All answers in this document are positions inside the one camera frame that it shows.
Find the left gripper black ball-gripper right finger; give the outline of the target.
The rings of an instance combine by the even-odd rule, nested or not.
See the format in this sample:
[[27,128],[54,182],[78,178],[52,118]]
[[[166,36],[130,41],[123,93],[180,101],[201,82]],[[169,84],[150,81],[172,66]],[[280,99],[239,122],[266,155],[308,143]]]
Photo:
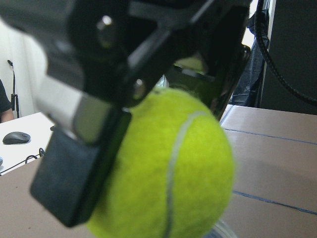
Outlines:
[[198,29],[196,50],[174,63],[165,76],[170,88],[201,100],[220,120],[251,50],[242,44],[248,0],[215,0]]

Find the left gripper black ball-gripper left finger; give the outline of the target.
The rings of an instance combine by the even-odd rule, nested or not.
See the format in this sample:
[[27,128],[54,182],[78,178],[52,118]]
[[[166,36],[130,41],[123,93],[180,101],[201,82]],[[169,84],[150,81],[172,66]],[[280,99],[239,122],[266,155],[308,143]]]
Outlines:
[[36,102],[55,128],[31,194],[67,227],[91,216],[130,123],[128,108],[158,79],[149,67],[158,22],[111,16],[106,25],[106,19],[39,24],[32,34],[48,60]]

